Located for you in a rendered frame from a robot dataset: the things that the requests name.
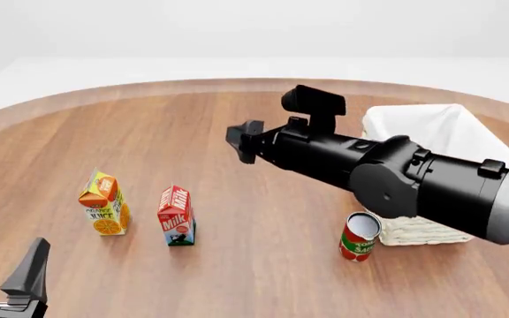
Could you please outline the red milk carton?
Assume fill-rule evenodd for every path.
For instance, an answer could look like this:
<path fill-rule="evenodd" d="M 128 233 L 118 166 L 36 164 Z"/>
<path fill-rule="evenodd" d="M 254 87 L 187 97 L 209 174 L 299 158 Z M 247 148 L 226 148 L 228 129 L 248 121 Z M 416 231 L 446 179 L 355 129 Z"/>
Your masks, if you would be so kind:
<path fill-rule="evenodd" d="M 193 246 L 196 221 L 190 193 L 170 185 L 161 195 L 157 210 L 167 246 Z"/>

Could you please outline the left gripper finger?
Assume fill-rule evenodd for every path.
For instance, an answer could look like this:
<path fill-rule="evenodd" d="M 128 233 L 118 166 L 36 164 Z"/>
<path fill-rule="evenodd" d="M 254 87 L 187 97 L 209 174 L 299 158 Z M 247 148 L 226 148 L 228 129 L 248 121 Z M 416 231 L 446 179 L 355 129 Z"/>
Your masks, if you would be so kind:
<path fill-rule="evenodd" d="M 30 301 L 48 301 L 46 269 L 50 243 L 36 238 L 18 267 L 0 286 L 7 295 L 7 304 L 29 304 Z"/>

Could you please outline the orange juice carton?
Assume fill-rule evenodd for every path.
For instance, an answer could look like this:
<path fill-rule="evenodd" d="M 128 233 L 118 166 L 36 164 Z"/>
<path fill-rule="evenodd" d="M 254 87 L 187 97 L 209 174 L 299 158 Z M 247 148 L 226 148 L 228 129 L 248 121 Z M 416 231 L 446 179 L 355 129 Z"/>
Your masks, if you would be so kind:
<path fill-rule="evenodd" d="M 78 202 L 94 230 L 101 236 L 126 235 L 131 211 L 115 177 L 94 169 Z"/>

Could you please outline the red tomato sauce can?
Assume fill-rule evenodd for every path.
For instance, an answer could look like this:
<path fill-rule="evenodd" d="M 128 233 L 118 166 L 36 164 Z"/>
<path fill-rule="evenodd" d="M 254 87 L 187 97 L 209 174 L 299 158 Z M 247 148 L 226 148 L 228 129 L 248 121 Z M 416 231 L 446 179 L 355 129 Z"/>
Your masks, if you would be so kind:
<path fill-rule="evenodd" d="M 355 212 L 346 218 L 339 241 L 339 252 L 349 261 L 369 258 L 382 232 L 379 219 L 369 212 Z"/>

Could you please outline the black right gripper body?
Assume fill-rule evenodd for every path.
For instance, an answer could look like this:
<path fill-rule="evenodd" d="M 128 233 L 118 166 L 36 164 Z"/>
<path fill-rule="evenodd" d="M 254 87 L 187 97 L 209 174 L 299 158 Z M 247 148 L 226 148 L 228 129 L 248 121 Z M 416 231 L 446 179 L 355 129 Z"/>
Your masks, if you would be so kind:
<path fill-rule="evenodd" d="M 279 132 L 280 129 L 277 128 L 257 135 L 243 134 L 240 143 L 241 149 L 249 149 L 252 153 L 256 153 L 256 158 L 262 158 L 264 161 L 272 163 L 275 157 L 274 141 Z"/>

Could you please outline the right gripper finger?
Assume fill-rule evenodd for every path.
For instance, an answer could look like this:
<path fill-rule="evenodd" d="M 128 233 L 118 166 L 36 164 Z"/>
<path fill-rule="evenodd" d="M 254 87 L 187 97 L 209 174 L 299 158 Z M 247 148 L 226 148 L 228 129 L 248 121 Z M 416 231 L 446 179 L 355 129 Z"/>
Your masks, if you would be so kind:
<path fill-rule="evenodd" d="M 242 145 L 240 143 L 232 145 L 232 147 L 238 154 L 239 160 L 245 164 L 254 164 L 255 158 L 256 158 L 256 153 L 252 153 L 249 149 L 242 150 L 241 146 Z"/>
<path fill-rule="evenodd" d="M 230 145 L 239 145 L 241 143 L 241 136 L 257 135 L 263 132 L 264 122 L 257 120 L 249 120 L 244 124 L 229 126 L 226 131 L 225 140 Z"/>

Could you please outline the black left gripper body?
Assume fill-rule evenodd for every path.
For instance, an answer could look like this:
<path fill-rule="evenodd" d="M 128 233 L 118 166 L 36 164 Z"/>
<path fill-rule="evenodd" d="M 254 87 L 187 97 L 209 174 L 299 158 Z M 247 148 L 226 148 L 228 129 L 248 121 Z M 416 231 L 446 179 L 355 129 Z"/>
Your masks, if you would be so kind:
<path fill-rule="evenodd" d="M 0 318 L 44 318 L 48 305 L 37 299 L 7 299 L 0 302 Z"/>

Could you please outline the white wicker basket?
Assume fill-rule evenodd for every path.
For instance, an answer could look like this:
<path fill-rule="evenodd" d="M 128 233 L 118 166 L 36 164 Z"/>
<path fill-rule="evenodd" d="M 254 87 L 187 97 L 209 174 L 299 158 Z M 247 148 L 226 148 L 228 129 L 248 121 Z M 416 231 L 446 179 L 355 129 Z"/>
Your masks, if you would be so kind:
<path fill-rule="evenodd" d="M 380 219 L 383 229 L 380 241 L 385 246 L 421 246 L 443 243 L 466 243 L 471 235 L 431 222 L 420 216 L 415 218 Z"/>

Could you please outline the white cloth basket liner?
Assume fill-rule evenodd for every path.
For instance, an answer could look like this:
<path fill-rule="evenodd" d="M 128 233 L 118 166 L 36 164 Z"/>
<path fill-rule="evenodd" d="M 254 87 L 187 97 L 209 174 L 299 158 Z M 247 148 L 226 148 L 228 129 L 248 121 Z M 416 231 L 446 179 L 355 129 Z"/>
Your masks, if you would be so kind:
<path fill-rule="evenodd" d="M 406 135 L 439 155 L 482 162 L 492 159 L 509 169 L 509 147 L 462 105 L 384 105 L 366 111 L 362 119 L 366 140 Z"/>

